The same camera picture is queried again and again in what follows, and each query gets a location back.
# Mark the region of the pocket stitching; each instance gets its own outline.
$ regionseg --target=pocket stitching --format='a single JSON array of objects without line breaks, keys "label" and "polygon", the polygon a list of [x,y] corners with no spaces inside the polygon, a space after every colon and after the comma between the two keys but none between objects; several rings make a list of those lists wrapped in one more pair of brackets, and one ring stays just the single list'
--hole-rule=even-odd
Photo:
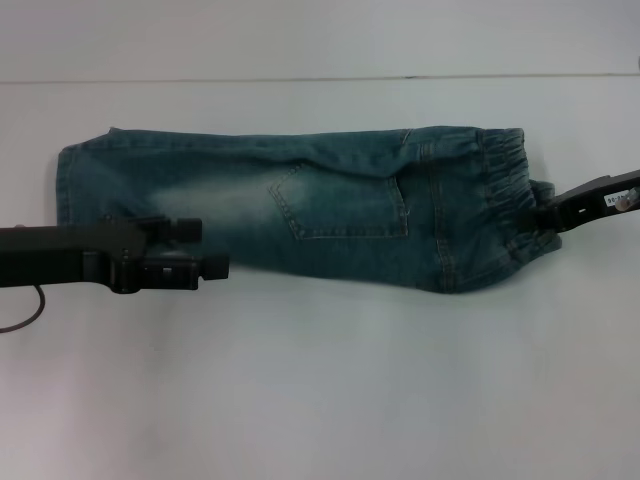
[{"label": "pocket stitching", "polygon": [[[385,228],[376,226],[345,226],[345,227],[330,227],[330,228],[311,228],[306,227],[298,220],[296,220],[289,204],[280,193],[281,185],[293,175],[297,174],[305,164],[300,163],[294,168],[289,170],[285,175],[281,176],[276,182],[271,185],[268,190],[271,196],[275,199],[278,207],[284,215],[293,235],[297,240],[310,240],[319,238],[394,238],[394,237],[406,237],[409,235],[409,229],[407,225],[407,216],[405,213],[405,203],[402,198],[400,189],[395,177],[390,177],[385,182],[387,185],[387,193],[391,204],[395,207],[397,212],[398,226],[392,228]],[[385,233],[367,234],[366,230],[382,230]]]}]

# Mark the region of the robotic arm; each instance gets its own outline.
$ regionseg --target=robotic arm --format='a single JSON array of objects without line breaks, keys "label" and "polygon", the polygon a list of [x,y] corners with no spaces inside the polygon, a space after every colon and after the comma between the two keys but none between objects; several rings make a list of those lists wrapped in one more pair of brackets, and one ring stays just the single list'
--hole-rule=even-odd
[{"label": "robotic arm", "polygon": [[227,278],[226,255],[146,255],[153,244],[201,240],[201,220],[172,223],[165,217],[126,221],[106,217],[91,226],[0,229],[0,287],[34,285],[40,295],[40,307],[33,317],[0,329],[0,333],[17,330],[38,318],[45,302],[40,285],[94,282],[126,294],[141,289],[197,290],[200,277]]}]

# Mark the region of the label sticker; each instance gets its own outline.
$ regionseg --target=label sticker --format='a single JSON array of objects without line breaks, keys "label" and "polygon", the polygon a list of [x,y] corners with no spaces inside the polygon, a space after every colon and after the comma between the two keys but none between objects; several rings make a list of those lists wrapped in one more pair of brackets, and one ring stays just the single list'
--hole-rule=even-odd
[{"label": "label sticker", "polygon": [[618,193],[612,193],[611,195],[604,196],[604,203],[607,204],[607,207],[615,207],[616,202],[626,196],[629,193],[629,190],[624,190]]}]

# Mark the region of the cable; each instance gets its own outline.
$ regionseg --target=cable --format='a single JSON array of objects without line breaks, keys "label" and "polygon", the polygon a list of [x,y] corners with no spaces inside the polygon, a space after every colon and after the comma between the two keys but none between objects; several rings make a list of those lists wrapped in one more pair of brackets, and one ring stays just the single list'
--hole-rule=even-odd
[{"label": "cable", "polygon": [[42,314],[42,312],[44,311],[44,306],[46,304],[44,292],[42,291],[42,288],[40,287],[40,285],[34,285],[34,288],[36,289],[36,291],[38,292],[38,296],[40,297],[40,306],[38,307],[38,310],[36,310],[36,313],[31,315],[24,322],[16,323],[15,325],[12,325],[10,327],[0,328],[0,334],[15,332],[16,330],[20,330],[21,328],[24,328],[27,325],[31,325]]}]

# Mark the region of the denim fabric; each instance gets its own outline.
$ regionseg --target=denim fabric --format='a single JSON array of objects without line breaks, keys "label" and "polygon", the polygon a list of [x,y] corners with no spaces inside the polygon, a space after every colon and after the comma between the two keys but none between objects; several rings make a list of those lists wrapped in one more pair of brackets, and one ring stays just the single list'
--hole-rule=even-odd
[{"label": "denim fabric", "polygon": [[253,267],[462,292],[560,248],[519,231],[553,186],[520,129],[429,127],[299,136],[112,129],[65,148],[59,224],[104,214],[199,217],[197,253]]}]

